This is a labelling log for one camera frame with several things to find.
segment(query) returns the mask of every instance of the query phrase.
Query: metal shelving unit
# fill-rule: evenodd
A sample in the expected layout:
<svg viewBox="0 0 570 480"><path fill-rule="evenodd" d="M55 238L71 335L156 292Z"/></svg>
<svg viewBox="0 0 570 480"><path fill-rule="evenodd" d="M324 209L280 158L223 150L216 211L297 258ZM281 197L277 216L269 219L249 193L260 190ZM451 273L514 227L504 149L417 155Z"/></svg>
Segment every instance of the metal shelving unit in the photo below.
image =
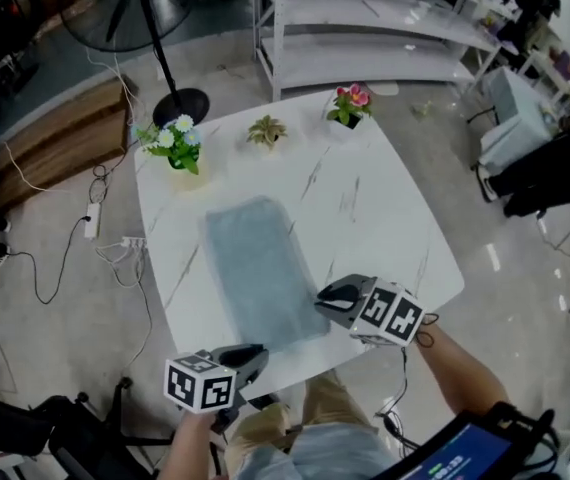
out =
<svg viewBox="0 0 570 480"><path fill-rule="evenodd" d="M282 89L353 80L474 85L503 45L459 14L460 2L509 13L491 0L459 0L453 10L420 0L269 1L263 10L262 0L252 0L253 40L274 101L280 99ZM263 37L262 29L272 16L273 34ZM359 28L347 33L285 35L285 27L292 25ZM476 77L460 63L469 47L488 52Z"/></svg>

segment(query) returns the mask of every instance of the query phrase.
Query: display screen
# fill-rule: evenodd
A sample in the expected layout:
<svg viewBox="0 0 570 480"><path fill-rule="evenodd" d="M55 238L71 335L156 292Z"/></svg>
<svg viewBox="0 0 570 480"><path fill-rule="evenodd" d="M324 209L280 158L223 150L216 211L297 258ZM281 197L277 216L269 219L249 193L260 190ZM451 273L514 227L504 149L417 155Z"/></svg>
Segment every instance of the display screen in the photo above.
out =
<svg viewBox="0 0 570 480"><path fill-rule="evenodd" d="M475 480L509 448L509 441L468 423L401 480Z"/></svg>

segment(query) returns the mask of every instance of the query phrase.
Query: fan blade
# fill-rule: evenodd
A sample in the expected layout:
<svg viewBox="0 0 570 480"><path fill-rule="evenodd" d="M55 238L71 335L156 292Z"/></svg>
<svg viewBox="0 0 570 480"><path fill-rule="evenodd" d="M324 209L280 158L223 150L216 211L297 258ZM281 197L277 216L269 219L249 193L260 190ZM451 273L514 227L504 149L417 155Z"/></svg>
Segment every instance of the fan blade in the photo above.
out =
<svg viewBox="0 0 570 480"><path fill-rule="evenodd" d="M114 33L116 32L116 28L118 24L121 22L121 18L123 14L125 14L125 9L127 9L127 4L129 4L130 0L118 0L116 4L116 8L114 9L114 13L112 14L112 19L109 20L109 27L107 28L107 36L106 40L109 42L114 37Z"/></svg>

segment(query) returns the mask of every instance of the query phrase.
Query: black chair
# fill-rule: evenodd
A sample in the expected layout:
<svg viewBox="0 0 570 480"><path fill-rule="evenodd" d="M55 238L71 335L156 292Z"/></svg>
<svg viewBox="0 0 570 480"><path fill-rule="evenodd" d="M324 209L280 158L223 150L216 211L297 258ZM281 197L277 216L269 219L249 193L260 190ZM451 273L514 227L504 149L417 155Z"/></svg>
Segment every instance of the black chair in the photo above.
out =
<svg viewBox="0 0 570 480"><path fill-rule="evenodd" d="M155 477L127 446L167 446L172 439L125 436L121 431L121 393L132 381L116 386L112 408L100 421L80 393L75 402L55 396L30 411L0 402L0 452L36 456L49 450L74 480L149 480Z"/></svg>

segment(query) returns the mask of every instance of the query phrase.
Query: standing fan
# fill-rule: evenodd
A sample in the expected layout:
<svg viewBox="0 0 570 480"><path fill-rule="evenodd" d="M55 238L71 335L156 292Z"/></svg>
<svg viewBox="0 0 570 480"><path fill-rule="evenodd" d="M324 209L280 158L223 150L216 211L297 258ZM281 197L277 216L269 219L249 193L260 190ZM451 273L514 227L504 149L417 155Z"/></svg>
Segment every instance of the standing fan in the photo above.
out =
<svg viewBox="0 0 570 480"><path fill-rule="evenodd" d="M199 123L209 110L209 98L199 89L176 89L161 38L178 27L191 0L76 0L61 9L65 27L79 42L103 52L128 52L153 45L170 93L154 108L158 127L188 114Z"/></svg>

